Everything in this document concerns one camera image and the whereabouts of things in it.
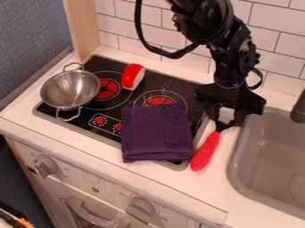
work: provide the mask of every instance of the black robotic arm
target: black robotic arm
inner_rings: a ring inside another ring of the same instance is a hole
[[[234,16],[229,0],[168,0],[172,20],[188,40],[193,42],[174,53],[166,52],[147,44],[141,28],[142,0],[136,0],[136,32],[143,45],[151,52],[177,59],[194,50],[198,45],[207,45],[216,62],[214,84],[196,88],[197,99],[202,101],[209,117],[218,120],[219,110],[228,107],[235,110],[234,124],[240,126],[246,115],[261,114],[266,101],[250,90],[261,85],[262,74],[255,69],[260,55],[251,40],[251,32]],[[261,81],[248,86],[245,79],[250,71]]]

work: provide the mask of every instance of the black stovetop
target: black stovetop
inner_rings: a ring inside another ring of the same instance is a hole
[[[81,110],[78,118],[68,124],[120,143],[121,109],[177,102],[186,107],[195,136],[205,117],[202,105],[194,99],[197,84],[147,69],[143,81],[131,92],[120,86],[121,73],[126,67],[127,64],[123,62],[92,56],[85,63],[85,70],[94,72],[100,78],[101,92]],[[45,103],[41,103],[37,111],[55,118],[56,109]],[[61,111],[60,115],[68,118],[75,113]]]

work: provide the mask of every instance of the red burner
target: red burner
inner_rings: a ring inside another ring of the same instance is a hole
[[[161,104],[177,103],[174,99],[168,96],[154,96],[153,98],[147,100],[144,104],[145,107],[156,106]]]
[[[120,86],[119,84],[111,79],[100,80],[100,93],[96,96],[98,100],[108,100],[118,94]]]

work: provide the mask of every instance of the sink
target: sink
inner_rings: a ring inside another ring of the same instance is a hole
[[[305,124],[275,108],[249,116],[227,177],[244,197],[305,220]]]

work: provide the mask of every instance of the white knob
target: white knob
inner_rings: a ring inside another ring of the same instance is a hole
[[[49,175],[56,175],[59,170],[56,161],[45,154],[41,154],[36,158],[35,167],[43,178],[47,178]]]

